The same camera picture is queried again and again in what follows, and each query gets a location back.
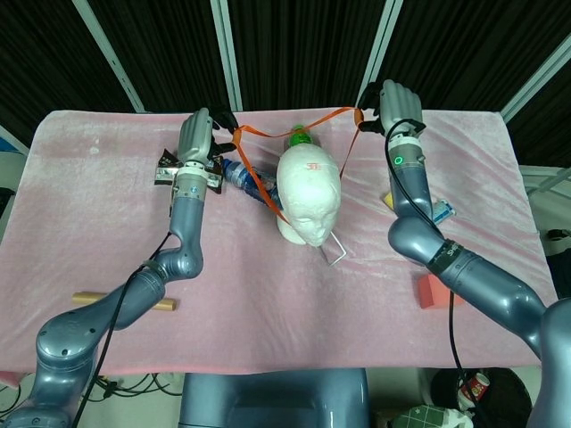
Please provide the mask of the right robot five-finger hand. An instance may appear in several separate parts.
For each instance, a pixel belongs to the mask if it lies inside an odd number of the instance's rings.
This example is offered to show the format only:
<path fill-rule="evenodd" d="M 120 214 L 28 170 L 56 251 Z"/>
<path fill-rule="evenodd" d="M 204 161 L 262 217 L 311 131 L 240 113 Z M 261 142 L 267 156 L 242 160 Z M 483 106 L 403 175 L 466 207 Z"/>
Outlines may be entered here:
<path fill-rule="evenodd" d="M 419 136 L 426 127 L 418 95 L 390 79 L 369 83 L 360 96 L 358 108 L 372 110 L 375 117 L 359 124 L 362 132 L 389 137 Z"/>

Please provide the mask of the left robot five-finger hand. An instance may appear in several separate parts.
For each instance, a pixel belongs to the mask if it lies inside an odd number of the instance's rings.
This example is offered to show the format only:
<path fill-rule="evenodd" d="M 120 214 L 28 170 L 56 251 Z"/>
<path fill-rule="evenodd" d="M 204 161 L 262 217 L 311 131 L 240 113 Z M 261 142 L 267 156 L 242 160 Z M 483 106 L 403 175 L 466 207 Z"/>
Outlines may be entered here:
<path fill-rule="evenodd" d="M 233 152 L 233 143 L 216 143 L 212 130 L 226 129 L 230 135 L 238 129 L 234 113 L 225 108 L 202 107 L 192 113 L 182 124 L 178 139 L 178 160 L 207 165 L 215 156 Z"/>

